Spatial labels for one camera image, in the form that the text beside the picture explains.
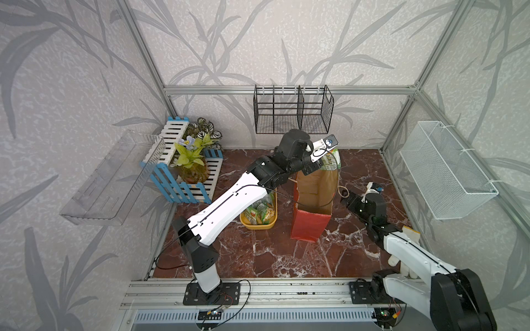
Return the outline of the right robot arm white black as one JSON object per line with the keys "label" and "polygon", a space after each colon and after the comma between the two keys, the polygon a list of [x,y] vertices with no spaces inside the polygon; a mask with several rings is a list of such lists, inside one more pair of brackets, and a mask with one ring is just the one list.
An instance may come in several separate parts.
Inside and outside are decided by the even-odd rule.
{"label": "right robot arm white black", "polygon": [[380,189],[365,194],[341,192],[341,203],[365,225],[374,244],[413,273],[380,270],[371,281],[350,283],[353,303],[400,301],[428,317],[436,330],[496,330],[497,323],[480,277],[435,257],[404,228],[390,223]]}

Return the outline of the large green condiment packet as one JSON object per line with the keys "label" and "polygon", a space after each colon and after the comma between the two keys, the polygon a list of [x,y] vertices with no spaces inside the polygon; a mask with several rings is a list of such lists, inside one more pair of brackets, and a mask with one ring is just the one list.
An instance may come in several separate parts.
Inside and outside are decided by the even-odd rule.
{"label": "large green condiment packet", "polygon": [[338,149],[333,149],[331,152],[328,152],[321,158],[322,161],[322,170],[325,171],[334,171],[341,169],[341,159]]}

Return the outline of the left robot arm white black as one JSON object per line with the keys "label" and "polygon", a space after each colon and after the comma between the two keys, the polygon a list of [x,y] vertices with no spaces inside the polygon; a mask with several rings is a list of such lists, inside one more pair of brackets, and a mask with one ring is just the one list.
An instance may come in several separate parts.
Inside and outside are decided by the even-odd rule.
{"label": "left robot arm white black", "polygon": [[264,155],[218,199],[207,208],[189,217],[178,217],[173,228],[200,290],[206,294],[221,288],[216,267],[218,252],[213,243],[221,232],[245,209],[285,184],[291,175],[305,175],[322,167],[321,158],[338,145],[336,138],[312,142],[309,134],[292,129],[283,135],[280,145]]}

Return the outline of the green orange condiment packet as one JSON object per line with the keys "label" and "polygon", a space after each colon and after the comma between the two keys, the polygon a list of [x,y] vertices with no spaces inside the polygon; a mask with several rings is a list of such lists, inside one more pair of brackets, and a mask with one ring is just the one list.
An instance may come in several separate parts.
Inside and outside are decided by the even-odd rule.
{"label": "green orange condiment packet", "polygon": [[274,202],[274,193],[269,193],[249,206],[243,214],[251,225],[268,225],[275,217]]}

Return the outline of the red paper bag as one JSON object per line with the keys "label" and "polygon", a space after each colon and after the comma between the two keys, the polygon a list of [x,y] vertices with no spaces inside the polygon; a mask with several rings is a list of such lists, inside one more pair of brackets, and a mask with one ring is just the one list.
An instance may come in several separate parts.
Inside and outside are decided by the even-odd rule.
{"label": "red paper bag", "polygon": [[294,188],[291,238],[315,243],[328,226],[338,192],[339,170],[299,171]]}

